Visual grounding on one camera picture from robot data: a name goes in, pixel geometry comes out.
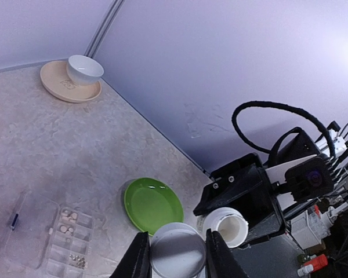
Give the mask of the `right aluminium frame post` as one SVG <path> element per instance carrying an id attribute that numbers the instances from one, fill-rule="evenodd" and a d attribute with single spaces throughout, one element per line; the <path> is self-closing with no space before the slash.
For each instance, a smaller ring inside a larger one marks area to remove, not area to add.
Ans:
<path id="1" fill-rule="evenodd" d="M 84 53 L 85 56 L 89 58 L 94 58 L 100 45 L 102 44 L 104 37 L 106 36 L 108 32 L 108 29 L 112 25 L 113 21 L 115 20 L 117 14 L 121 10 L 124 3 L 125 3 L 125 0 L 112 1 L 111 5 L 106 11 L 106 14 L 102 18 L 102 21 L 99 24 L 99 27 L 97 28 L 94 36 L 92 37 L 91 42 L 86 48 L 86 51 Z"/>

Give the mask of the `small white pill bottle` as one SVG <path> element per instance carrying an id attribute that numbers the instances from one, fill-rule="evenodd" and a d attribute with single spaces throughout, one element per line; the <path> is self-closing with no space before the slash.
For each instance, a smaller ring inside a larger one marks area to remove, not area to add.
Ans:
<path id="1" fill-rule="evenodd" d="M 229 248 L 245 243 L 249 224 L 242 214 L 231 207 L 221 207 L 207 215 L 197 217 L 197 231 L 206 237 L 206 231 L 218 231 Z"/>

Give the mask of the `round wooden plate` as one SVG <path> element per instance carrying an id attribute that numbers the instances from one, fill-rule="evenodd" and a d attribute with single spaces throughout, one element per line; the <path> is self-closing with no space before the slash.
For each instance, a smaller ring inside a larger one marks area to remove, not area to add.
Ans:
<path id="1" fill-rule="evenodd" d="M 65 61 L 51 61 L 40 69 L 41 83 L 48 93 L 69 103 L 84 103 L 96 99 L 102 92 L 100 81 L 78 86 L 67 75 L 66 64 Z"/>

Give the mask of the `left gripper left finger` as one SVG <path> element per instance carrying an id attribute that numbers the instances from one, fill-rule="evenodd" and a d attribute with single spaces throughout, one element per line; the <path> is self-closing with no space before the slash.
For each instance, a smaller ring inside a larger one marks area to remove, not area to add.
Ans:
<path id="1" fill-rule="evenodd" d="M 139 232 L 120 260 L 110 278 L 151 277 L 150 238 L 148 232 Z"/>

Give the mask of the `white bottle cap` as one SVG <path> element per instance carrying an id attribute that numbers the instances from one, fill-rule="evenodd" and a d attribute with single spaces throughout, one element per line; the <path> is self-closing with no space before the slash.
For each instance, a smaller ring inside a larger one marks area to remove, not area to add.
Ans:
<path id="1" fill-rule="evenodd" d="M 190 225 L 172 222 L 152 236 L 150 264 L 159 277 L 197 277 L 205 262 L 205 242 Z"/>

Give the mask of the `pile of beige pills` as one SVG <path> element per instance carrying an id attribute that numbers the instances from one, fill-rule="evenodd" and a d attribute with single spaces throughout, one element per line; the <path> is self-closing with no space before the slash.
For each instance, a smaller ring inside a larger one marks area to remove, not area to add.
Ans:
<path id="1" fill-rule="evenodd" d="M 60 212 L 59 231 L 67 236 L 72 236 L 75 232 L 78 214 L 74 211 L 64 209 Z"/>

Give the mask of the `red capped bottle background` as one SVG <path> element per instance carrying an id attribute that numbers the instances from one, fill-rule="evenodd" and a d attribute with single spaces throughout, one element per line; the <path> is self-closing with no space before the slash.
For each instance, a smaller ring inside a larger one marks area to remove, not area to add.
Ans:
<path id="1" fill-rule="evenodd" d="M 325 254 L 321 254 L 307 262 L 305 262 L 298 270 L 297 274 L 299 277 L 309 275 L 310 273 L 316 272 L 328 265 L 328 258 Z"/>

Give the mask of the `clear plastic pill organizer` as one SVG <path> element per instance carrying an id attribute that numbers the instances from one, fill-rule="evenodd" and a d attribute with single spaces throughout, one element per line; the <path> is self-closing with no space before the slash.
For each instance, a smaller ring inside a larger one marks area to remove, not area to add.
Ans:
<path id="1" fill-rule="evenodd" d="M 59 231 L 64 209 L 78 214 L 72 236 Z M 0 193 L 0 277 L 92 276 L 97 235 L 105 223 L 97 210 L 59 203 L 36 191 Z M 85 269 L 69 265 L 70 254 L 85 257 Z"/>

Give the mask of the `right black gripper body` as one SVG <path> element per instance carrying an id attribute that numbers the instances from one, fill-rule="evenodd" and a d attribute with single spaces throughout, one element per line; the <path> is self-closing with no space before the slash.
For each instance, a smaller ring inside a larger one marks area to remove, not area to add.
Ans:
<path id="1" fill-rule="evenodd" d="M 229 207 L 248 222 L 248 234 L 241 247 L 266 242 L 285 233 L 286 222 L 259 156 L 247 154 L 211 173 L 213 183 L 204 187 L 193 210 L 197 217 Z"/>

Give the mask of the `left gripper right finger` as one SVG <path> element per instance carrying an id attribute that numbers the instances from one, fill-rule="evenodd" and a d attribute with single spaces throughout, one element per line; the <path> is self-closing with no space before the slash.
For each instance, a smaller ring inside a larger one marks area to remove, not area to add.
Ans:
<path id="1" fill-rule="evenodd" d="M 233 257 L 218 231 L 206 231 L 206 276 L 211 278 L 249 277 Z"/>

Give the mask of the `small brown round pills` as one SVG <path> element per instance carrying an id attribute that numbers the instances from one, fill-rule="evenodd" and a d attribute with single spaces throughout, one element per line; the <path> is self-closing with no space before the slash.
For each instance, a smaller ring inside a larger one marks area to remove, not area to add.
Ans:
<path id="1" fill-rule="evenodd" d="M 79 269 L 85 269 L 86 267 L 86 259 L 83 256 L 80 255 L 69 255 L 68 264 Z"/>

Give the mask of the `green plate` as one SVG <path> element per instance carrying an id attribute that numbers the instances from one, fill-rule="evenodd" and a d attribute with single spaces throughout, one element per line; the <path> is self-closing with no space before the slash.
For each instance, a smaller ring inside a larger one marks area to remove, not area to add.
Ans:
<path id="1" fill-rule="evenodd" d="M 153 178 L 138 178 L 127 186 L 124 208 L 132 224 L 150 236 L 166 224 L 184 221 L 184 209 L 177 194 Z"/>

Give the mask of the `white bowl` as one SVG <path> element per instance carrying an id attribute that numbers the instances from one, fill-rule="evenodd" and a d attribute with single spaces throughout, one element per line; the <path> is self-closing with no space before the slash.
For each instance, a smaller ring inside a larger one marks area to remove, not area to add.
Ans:
<path id="1" fill-rule="evenodd" d="M 66 71 L 69 78 L 78 86 L 92 85 L 104 74 L 104 68 L 96 60 L 75 54 L 67 59 Z"/>

